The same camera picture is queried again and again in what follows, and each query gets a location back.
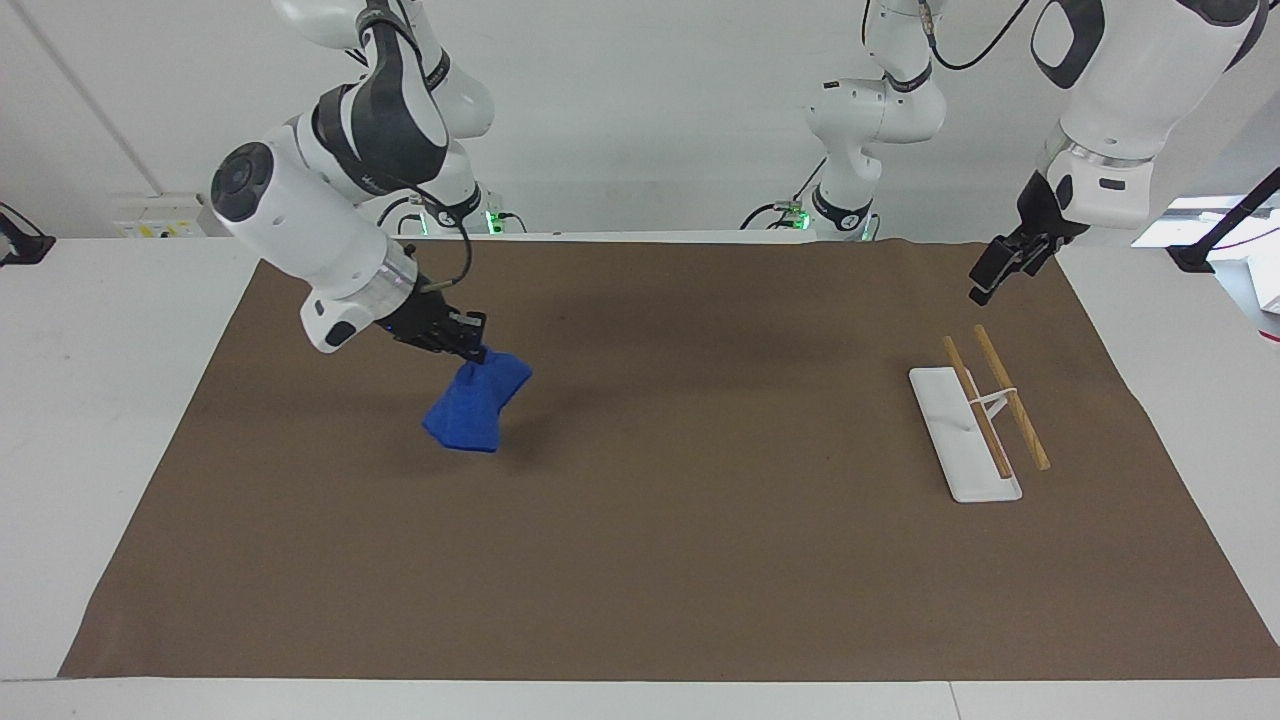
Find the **white table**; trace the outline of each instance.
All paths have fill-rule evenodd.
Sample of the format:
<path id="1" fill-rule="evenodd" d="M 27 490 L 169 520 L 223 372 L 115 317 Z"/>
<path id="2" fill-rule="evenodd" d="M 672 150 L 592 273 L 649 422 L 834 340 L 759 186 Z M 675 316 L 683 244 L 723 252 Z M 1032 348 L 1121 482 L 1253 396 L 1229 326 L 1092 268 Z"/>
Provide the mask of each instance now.
<path id="1" fill-rule="evenodd" d="M 783 233 L 677 233 L 767 242 Z M 800 234 L 786 233 L 800 240 Z M 566 236 L 557 240 L 655 240 Z M 1062 266 L 1272 634 L 1280 637 L 1280 352 L 1161 251 Z M 232 240 L 63 241 L 0 269 L 0 678 L 51 678 L 239 301 Z M 6 682 L 0 717 L 1274 717 L 1280 682 L 677 685 Z"/>

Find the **wooden stick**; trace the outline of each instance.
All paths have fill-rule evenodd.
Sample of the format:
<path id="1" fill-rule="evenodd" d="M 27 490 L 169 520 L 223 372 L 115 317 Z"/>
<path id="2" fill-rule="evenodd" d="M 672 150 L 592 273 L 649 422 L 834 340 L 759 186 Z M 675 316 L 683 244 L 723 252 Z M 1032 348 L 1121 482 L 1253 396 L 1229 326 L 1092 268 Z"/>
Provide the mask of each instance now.
<path id="1" fill-rule="evenodd" d="M 977 325 L 973 332 L 978 336 L 978 343 L 982 345 L 982 352 L 987 356 L 987 364 L 991 365 L 991 372 L 995 373 L 1000 389 L 1012 389 L 1014 380 L 1009 377 L 1009 370 L 1005 369 L 1000 354 L 996 352 L 996 346 L 991 342 L 987 328 Z M 1048 454 L 1044 452 L 1044 446 L 1041 445 L 1039 436 L 1032 425 L 1032 418 L 1027 414 L 1027 406 L 1023 405 L 1023 397 L 1016 389 L 1009 393 L 1009 406 L 1014 411 L 1014 419 L 1018 420 L 1018 428 L 1023 432 L 1023 439 L 1027 441 L 1027 450 L 1036 459 L 1036 466 L 1041 470 L 1048 470 Z"/>
<path id="2" fill-rule="evenodd" d="M 1014 469 L 1009 465 L 1009 457 L 1005 456 L 1004 448 L 1000 447 L 1000 439 L 996 437 L 996 428 L 991 424 L 991 418 L 987 416 L 987 409 L 982 406 L 978 400 L 978 388 L 973 384 L 973 378 L 969 377 L 969 370 L 964 366 L 964 360 L 960 359 L 960 350 L 956 348 L 956 342 L 951 340 L 951 336 L 942 338 L 942 345 L 947 348 L 947 356 L 951 357 L 951 366 L 956 370 L 956 377 L 960 378 L 960 387 L 964 388 L 965 397 L 969 398 L 969 409 L 973 410 L 973 419 L 978 420 L 978 429 L 982 430 L 982 439 L 987 442 L 987 450 L 991 451 L 991 459 L 996 461 L 996 470 L 1000 473 L 1000 478 L 1007 480 L 1014 477 Z"/>

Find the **white wall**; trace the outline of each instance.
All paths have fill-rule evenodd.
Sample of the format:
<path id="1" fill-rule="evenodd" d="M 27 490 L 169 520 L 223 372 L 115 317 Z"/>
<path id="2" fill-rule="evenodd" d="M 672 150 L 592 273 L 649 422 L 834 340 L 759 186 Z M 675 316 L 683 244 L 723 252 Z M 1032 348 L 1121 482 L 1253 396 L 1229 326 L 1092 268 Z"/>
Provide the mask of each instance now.
<path id="1" fill-rule="evenodd" d="M 296 37 L 266 0 L 4 1 L 28 9 L 169 192 L 202 191 L 227 151 L 358 73 L 340 54 Z M 952 3 L 943 50 L 966 59 L 1015 5 Z M 1033 17 L 978 69 L 941 73 L 952 113 L 937 140 L 883 149 L 883 234 L 987 240 L 1015 223 L 1014 200 L 1062 106 L 1028 58 Z M 736 227 L 754 206 L 790 196 L 819 159 L 801 109 L 820 83 L 878 74 L 858 42 L 856 1 L 470 0 L 436 4 L 431 19 L 498 100 L 494 131 L 470 143 L 481 181 L 541 231 Z M 1157 205 L 1280 87 L 1275 32 L 1175 135 Z M 12 51 L 0 53 L 12 67 Z M 44 95 L 9 86 L 6 77 L 6 114 L 10 95 L 28 102 Z M 14 111 L 40 133 L 19 145 L 58 149 L 64 133 L 41 133 L 40 114 Z M 45 205 L 26 176 L 76 167 L 83 155 L 0 150 L 6 165 L 20 158 L 29 168 L 0 191 L 31 208 Z M 109 167 L 123 177 L 68 182 L 82 193 L 136 191 L 127 168 Z M 52 211 L 41 215 L 59 227 Z"/>

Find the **black mount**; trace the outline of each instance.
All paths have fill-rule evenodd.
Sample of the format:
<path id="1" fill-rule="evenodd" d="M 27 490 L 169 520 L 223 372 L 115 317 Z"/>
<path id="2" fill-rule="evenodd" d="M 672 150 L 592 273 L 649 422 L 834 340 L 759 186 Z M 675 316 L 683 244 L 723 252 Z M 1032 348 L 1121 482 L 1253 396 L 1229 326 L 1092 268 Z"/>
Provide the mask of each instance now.
<path id="1" fill-rule="evenodd" d="M 22 232 L 3 213 L 0 213 L 0 231 L 13 246 L 13 252 L 0 259 L 0 268 L 5 265 L 36 265 L 45 259 L 45 255 L 49 255 L 49 250 L 58 242 L 49 236 L 29 236 Z"/>
<path id="2" fill-rule="evenodd" d="M 1222 238 L 1228 236 L 1231 231 L 1239 227 L 1245 218 L 1258 211 L 1258 208 L 1267 201 L 1276 191 L 1280 190 L 1280 168 L 1271 170 L 1271 174 L 1263 178 L 1244 200 L 1231 208 L 1226 217 L 1224 217 L 1211 231 L 1204 233 L 1204 237 L 1199 238 L 1196 245 L 1179 245 L 1169 249 L 1169 256 L 1174 259 L 1174 264 L 1178 265 L 1184 273 L 1213 273 L 1213 265 L 1208 263 L 1208 254 L 1213 251 L 1213 247 L 1222 242 Z"/>

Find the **white stand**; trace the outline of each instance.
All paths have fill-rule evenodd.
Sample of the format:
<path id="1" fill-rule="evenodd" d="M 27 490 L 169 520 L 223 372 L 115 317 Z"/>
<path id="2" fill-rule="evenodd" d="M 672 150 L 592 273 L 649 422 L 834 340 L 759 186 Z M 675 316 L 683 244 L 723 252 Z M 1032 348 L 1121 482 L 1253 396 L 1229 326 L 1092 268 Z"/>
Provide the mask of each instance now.
<path id="1" fill-rule="evenodd" d="M 1020 500 L 1023 488 L 1018 477 L 1007 480 L 1000 477 L 956 372 L 952 368 L 916 368 L 910 377 L 951 497 L 966 503 Z M 1009 404 L 1010 392 L 1005 389 L 974 402 L 982 404 L 988 418 L 995 418 Z"/>

